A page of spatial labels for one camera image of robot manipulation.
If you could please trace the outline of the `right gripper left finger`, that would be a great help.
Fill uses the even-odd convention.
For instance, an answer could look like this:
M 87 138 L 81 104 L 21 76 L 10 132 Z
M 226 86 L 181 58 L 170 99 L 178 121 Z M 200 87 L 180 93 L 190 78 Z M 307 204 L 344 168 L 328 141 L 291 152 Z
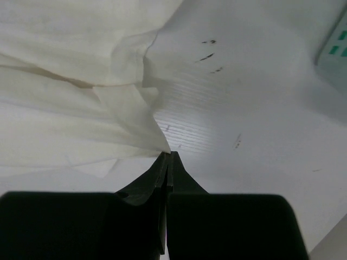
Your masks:
M 168 155 L 121 190 L 1 196 L 1 259 L 159 259 Z

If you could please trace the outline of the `white tank top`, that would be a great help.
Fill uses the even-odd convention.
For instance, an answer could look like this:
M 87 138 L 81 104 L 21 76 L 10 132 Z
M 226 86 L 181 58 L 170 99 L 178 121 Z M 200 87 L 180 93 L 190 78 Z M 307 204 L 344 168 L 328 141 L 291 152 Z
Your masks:
M 181 1 L 1 1 L 1 176 L 170 152 L 144 57 Z

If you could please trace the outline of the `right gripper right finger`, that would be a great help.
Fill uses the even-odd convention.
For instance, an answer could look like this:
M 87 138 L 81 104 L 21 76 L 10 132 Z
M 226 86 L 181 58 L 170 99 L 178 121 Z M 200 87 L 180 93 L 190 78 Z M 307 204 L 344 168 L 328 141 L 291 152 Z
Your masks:
M 276 194 L 212 194 L 185 170 L 168 167 L 170 259 L 308 259 L 294 211 Z

